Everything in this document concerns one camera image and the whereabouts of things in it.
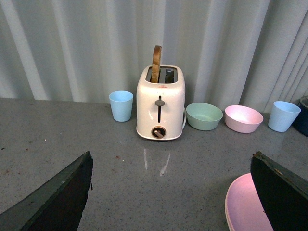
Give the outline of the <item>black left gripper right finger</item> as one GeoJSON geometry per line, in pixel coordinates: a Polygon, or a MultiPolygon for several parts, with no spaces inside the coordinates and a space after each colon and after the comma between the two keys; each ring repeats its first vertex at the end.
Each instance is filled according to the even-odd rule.
{"type": "Polygon", "coordinates": [[[264,212],[275,231],[308,229],[308,181],[256,152],[250,173],[264,212]]]}

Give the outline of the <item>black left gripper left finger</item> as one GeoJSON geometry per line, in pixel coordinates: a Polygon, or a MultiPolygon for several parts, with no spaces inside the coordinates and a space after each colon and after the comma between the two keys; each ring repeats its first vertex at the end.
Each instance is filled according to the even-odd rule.
{"type": "Polygon", "coordinates": [[[0,215],[2,231],[76,231],[92,189],[89,151],[0,215]]]}

